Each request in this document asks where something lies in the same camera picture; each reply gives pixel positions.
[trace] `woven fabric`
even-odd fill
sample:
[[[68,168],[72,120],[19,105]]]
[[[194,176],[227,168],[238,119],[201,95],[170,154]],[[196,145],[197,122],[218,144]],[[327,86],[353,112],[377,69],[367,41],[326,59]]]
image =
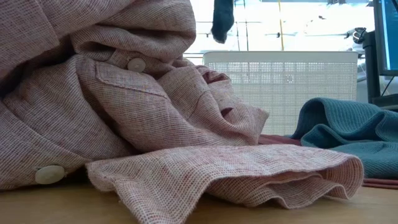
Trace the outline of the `woven fabric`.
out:
[[[42,167],[86,164],[141,223],[181,223],[203,192],[300,208],[361,184],[354,156],[257,146],[268,113],[181,56],[196,35],[188,0],[1,6],[1,77],[17,85],[0,101],[0,189],[35,185]],[[127,69],[132,59],[142,72]]]
[[[86,167],[140,223],[183,223],[204,192],[247,207],[274,198],[301,208],[324,195],[350,198],[363,180],[354,156],[278,144],[165,149]]]
[[[315,98],[302,108],[293,139],[354,154],[367,178],[398,179],[398,113],[375,105]]]

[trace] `blue towel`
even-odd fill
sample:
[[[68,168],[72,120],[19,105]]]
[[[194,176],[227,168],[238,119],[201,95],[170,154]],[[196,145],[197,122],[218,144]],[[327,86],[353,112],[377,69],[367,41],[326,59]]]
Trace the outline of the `blue towel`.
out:
[[[398,113],[367,103],[314,98],[300,111],[293,139],[358,156],[367,178],[398,179]]]

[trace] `wooden table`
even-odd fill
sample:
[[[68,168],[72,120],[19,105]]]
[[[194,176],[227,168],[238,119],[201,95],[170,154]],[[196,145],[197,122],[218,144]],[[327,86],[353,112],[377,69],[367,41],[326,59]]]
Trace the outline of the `wooden table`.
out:
[[[89,184],[71,184],[0,193],[4,224],[132,224],[137,223],[116,194]],[[362,188],[352,201],[321,199],[300,210],[267,203],[244,208],[210,196],[200,200],[187,223],[398,223],[398,190]]]

